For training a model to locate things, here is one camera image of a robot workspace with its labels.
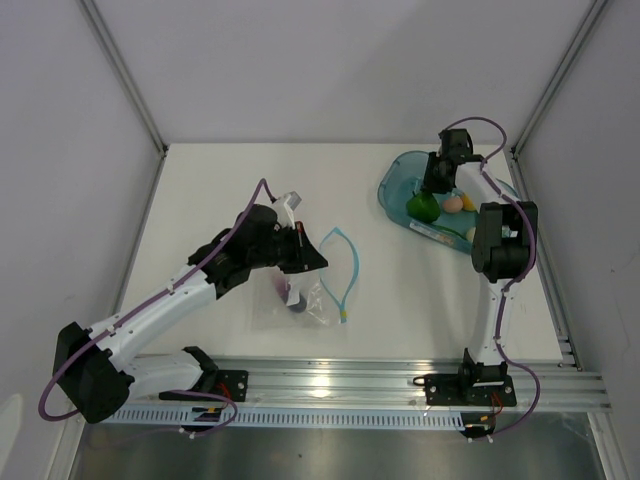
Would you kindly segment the purple toy eggplant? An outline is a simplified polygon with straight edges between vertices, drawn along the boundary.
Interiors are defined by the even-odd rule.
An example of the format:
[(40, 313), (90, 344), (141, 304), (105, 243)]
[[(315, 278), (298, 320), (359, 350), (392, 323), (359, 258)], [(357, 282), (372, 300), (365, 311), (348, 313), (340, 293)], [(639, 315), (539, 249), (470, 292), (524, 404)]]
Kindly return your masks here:
[(284, 274), (274, 270), (270, 279), (280, 300), (291, 312), (300, 314), (306, 311), (307, 299), (302, 293), (306, 280), (304, 274)]

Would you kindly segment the green toy bell pepper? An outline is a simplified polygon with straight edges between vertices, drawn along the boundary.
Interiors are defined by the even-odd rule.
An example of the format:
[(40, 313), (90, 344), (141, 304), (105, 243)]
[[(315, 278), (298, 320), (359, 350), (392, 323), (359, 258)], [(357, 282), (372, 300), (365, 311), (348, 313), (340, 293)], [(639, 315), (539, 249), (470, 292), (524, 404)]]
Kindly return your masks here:
[(420, 192), (406, 202), (407, 214), (410, 218), (425, 224), (432, 224), (439, 219), (441, 210), (433, 194)]

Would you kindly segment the clear zip bag teal zipper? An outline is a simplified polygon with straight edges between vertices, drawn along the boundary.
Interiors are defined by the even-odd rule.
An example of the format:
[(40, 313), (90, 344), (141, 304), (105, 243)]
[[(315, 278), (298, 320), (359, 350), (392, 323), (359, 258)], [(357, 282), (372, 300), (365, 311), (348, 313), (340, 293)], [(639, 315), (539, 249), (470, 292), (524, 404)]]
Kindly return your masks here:
[(360, 257), (354, 242), (339, 227), (320, 241), (319, 252), (328, 260), (324, 269), (303, 273), (305, 312), (295, 314), (280, 300), (270, 279), (276, 267), (261, 270), (254, 279), (251, 326), (258, 331), (291, 328), (329, 328), (348, 321), (349, 296), (358, 284)]

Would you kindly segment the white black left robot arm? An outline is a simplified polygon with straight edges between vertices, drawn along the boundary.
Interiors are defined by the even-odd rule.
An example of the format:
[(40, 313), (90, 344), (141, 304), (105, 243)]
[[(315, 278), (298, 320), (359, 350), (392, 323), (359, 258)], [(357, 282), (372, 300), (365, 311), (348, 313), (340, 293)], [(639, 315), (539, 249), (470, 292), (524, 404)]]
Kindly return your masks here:
[(191, 312), (244, 284), (254, 270), (277, 268), (299, 275), (328, 264), (302, 222), (287, 225), (274, 208), (253, 205), (233, 227), (199, 247), (166, 287), (139, 306), (88, 328), (76, 322), (63, 328), (53, 381), (90, 424), (111, 417), (129, 400), (151, 395), (224, 402), (227, 387), (219, 368), (199, 347), (148, 358), (140, 352)]

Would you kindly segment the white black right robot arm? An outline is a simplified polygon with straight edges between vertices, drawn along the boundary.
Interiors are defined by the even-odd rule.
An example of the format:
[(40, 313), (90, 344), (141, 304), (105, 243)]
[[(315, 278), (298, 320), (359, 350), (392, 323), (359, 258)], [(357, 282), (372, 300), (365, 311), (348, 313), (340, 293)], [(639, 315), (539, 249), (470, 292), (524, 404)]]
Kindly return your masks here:
[(458, 371), (425, 376), (427, 403), (489, 406), (498, 398), (503, 405), (514, 406), (504, 329), (519, 284), (535, 265), (538, 208), (503, 189), (488, 160), (474, 152), (467, 130), (449, 126), (439, 138), (439, 150), (429, 154), (423, 191), (459, 190), (477, 208), (471, 261), (479, 274), (480, 296), (474, 331)]

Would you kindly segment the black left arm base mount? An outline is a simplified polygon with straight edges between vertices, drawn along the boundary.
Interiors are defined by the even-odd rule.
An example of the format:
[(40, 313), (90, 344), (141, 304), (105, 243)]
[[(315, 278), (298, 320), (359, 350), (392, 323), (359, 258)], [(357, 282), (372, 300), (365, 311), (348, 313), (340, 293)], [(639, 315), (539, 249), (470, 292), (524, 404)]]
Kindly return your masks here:
[(183, 351), (190, 355), (202, 370), (191, 392), (224, 396), (234, 402), (244, 402), (248, 389), (249, 372), (246, 370), (224, 370), (197, 346), (187, 346)]

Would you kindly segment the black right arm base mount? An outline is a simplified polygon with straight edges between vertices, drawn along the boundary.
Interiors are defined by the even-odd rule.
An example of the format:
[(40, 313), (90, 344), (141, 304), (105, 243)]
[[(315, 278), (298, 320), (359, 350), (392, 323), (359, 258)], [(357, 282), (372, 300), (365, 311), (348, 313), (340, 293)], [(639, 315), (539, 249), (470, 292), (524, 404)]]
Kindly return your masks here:
[(431, 373), (414, 377), (412, 383), (423, 389), (430, 406), (490, 407), (496, 400), (498, 406), (517, 405), (515, 387), (509, 375), (476, 381), (471, 375), (462, 373)]

